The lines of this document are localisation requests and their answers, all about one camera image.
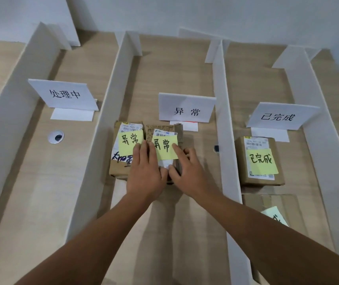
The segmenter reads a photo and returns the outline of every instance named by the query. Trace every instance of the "white wall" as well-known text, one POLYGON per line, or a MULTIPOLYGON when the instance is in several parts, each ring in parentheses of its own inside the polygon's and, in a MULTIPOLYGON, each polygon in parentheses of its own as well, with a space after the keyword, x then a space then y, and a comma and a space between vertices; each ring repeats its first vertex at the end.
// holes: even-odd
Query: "white wall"
POLYGON ((58 24, 80 46, 66 0, 0 0, 0 41, 26 43, 39 22, 58 24))
POLYGON ((339 64, 339 0, 67 0, 77 28, 330 48, 339 64))

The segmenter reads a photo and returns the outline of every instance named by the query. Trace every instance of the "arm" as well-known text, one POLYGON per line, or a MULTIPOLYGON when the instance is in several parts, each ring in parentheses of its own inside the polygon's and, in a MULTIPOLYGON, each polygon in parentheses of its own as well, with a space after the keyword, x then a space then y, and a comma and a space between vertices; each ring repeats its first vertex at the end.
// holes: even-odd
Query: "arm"
POLYGON ((27 273, 16 285, 101 284, 123 240, 160 195, 167 169, 158 169, 153 143, 135 145, 127 193, 105 215, 27 273))
POLYGON ((231 235, 270 284, 339 284, 339 255, 212 188, 195 150, 173 144, 183 167, 169 175, 177 187, 208 211, 231 235))

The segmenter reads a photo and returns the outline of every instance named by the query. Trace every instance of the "barcode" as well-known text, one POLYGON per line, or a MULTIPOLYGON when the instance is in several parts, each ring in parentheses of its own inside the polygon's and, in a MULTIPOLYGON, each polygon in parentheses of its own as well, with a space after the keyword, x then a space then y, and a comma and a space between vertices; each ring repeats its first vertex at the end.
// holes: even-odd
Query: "barcode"
POLYGON ((254 175, 254 174, 252 173, 252 171, 250 171, 250 176, 262 176, 262 177, 273 178, 273 175, 272 175, 272 174, 269 174, 269 175, 254 175))
POLYGON ((247 142, 246 145, 262 146, 262 144, 259 144, 259 143, 251 143, 251 142, 247 142))

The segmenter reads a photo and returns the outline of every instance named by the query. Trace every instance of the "compartment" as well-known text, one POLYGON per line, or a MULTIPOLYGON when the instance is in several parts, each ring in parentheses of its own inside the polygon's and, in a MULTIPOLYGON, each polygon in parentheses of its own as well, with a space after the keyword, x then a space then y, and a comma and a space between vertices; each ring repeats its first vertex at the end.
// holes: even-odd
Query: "compartment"
MULTIPOLYGON (((251 136, 245 122, 259 102, 294 103, 282 69, 271 68, 284 46, 231 43, 225 57, 234 136, 251 136)), ((276 142, 284 171, 284 186, 265 186, 259 191, 243 187, 243 193, 294 194, 308 236, 331 250, 330 237, 319 183, 303 129, 288 131, 290 142, 276 142)))
MULTIPOLYGON (((158 120, 159 92, 214 95, 212 66, 204 63, 208 41, 141 36, 141 47, 143 56, 132 62, 121 110, 116 114, 120 121, 168 124, 158 120)), ((199 132, 184 132, 184 146, 196 148, 210 182, 222 189, 219 157, 213 151, 216 143, 214 113, 210 123, 199 123, 199 132)), ((109 159, 111 146, 106 152, 109 159)), ((125 194, 124 181, 108 180, 101 212, 125 194)), ((167 186, 128 234, 106 280, 230 284, 226 232, 194 200, 167 186)))
MULTIPOLYGON (((50 79, 87 83, 101 108, 118 51, 115 35, 80 31, 79 37, 82 47, 62 52, 50 79)), ((92 122, 51 120, 53 108, 41 101, 34 108, 3 188, 0 283, 16 282, 66 242, 100 115, 92 122), (58 144, 48 142, 53 130, 64 132, 58 144)))

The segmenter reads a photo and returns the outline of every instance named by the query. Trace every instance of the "finger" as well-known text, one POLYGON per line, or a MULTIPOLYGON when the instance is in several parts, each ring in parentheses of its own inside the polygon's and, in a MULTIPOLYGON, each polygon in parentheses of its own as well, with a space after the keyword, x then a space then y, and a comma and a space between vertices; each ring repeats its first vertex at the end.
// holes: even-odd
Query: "finger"
POLYGON ((150 157, 149 157, 148 162, 150 163, 150 165, 157 167, 158 166, 158 157, 156 155, 155 145, 152 142, 148 142, 148 146, 150 148, 150 157))
POLYGON ((176 184, 180 180, 180 175, 176 171, 173 165, 170 165, 168 168, 168 175, 171 177, 172 181, 176 184))
POLYGON ((180 163, 183 167, 190 163, 190 161, 186 157, 185 153, 180 149, 180 147, 178 145, 173 143, 172 148, 175 151, 175 153, 176 153, 176 155, 177 155, 177 157, 178 157, 178 159, 179 159, 179 161, 180 161, 180 163))
POLYGON ((168 170, 164 167, 160 167, 160 175, 163 183, 167 183, 168 170))
POLYGON ((131 167, 135 167, 139 165, 139 150, 141 148, 141 145, 139 143, 136 143, 133 149, 133 162, 131 163, 131 167))
POLYGON ((195 148, 185 148, 184 153, 189 154, 189 160, 191 161, 191 163, 200 163, 197 157, 197 153, 195 152, 195 148))
POLYGON ((147 141, 143 140, 141 144, 139 164, 148 164, 147 141))

